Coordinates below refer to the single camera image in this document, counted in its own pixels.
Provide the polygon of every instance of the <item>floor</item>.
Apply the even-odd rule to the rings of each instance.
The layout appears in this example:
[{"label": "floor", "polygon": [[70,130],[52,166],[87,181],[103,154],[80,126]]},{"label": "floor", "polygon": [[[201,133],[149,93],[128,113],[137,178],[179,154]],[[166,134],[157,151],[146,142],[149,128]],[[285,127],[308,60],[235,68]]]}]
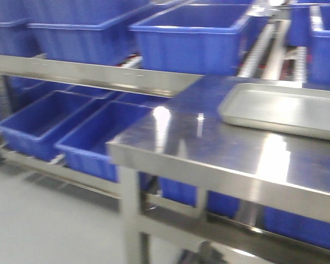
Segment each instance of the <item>floor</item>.
[{"label": "floor", "polygon": [[[152,239],[152,264],[181,250]],[[117,200],[0,161],[0,264],[124,263]]]}]

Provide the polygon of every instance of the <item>blue plastic crate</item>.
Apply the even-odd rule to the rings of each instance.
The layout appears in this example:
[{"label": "blue plastic crate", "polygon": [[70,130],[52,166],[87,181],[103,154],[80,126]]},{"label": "blue plastic crate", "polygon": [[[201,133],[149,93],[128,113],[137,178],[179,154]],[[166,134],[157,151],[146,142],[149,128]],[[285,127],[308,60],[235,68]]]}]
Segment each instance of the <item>blue plastic crate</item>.
[{"label": "blue plastic crate", "polygon": [[309,81],[330,84],[330,5],[313,6]]},{"label": "blue plastic crate", "polygon": [[278,209],[265,208],[268,231],[330,249],[330,224]]},{"label": "blue plastic crate", "polygon": [[151,14],[146,5],[98,25],[29,24],[48,59],[117,65],[138,50],[128,26]]},{"label": "blue plastic crate", "polygon": [[83,110],[89,101],[89,96],[53,92],[0,121],[0,131],[10,149],[50,161],[58,153],[53,145],[88,116]]},{"label": "blue plastic crate", "polygon": [[24,0],[32,21],[48,24],[99,24],[149,4],[149,0]]},{"label": "blue plastic crate", "polygon": [[41,80],[14,77],[14,76],[8,76],[7,80],[8,80],[8,85],[12,89],[12,91],[18,94],[22,93],[28,87],[33,87],[43,82]]},{"label": "blue plastic crate", "polygon": [[23,0],[0,0],[0,22],[28,18]]},{"label": "blue plastic crate", "polygon": [[153,0],[152,4],[157,7],[157,11],[161,12],[171,7],[175,7],[179,4],[183,4],[188,0]]},{"label": "blue plastic crate", "polygon": [[25,87],[17,93],[14,99],[17,100],[18,109],[22,109],[53,91],[66,91],[70,85],[58,82],[41,81],[38,84]]},{"label": "blue plastic crate", "polygon": [[68,91],[75,92],[76,94],[88,95],[94,98],[108,97],[110,100],[113,100],[122,94],[121,92],[113,92],[105,89],[79,86],[79,85],[71,86]]},{"label": "blue plastic crate", "polygon": [[[196,206],[197,187],[166,178],[159,178],[162,196],[164,198]],[[240,200],[228,195],[210,191],[208,193],[207,210],[219,215],[234,217]]]},{"label": "blue plastic crate", "polygon": [[34,34],[26,23],[26,19],[0,22],[1,55],[33,57],[41,53]]},{"label": "blue plastic crate", "polygon": [[137,32],[143,67],[234,75],[257,36],[258,19],[247,14],[249,9],[250,5],[180,5],[135,23],[130,28]]},{"label": "blue plastic crate", "polygon": [[327,4],[330,0],[297,0],[291,3],[291,25],[288,42],[291,46],[308,46],[310,43],[310,6]]},{"label": "blue plastic crate", "polygon": [[115,100],[118,102],[134,103],[136,105],[157,107],[165,103],[167,100],[169,100],[169,98],[125,92]]},{"label": "blue plastic crate", "polygon": [[65,154],[70,168],[117,182],[116,166],[111,162],[105,142],[150,110],[145,106],[110,102],[61,139],[56,147]]}]

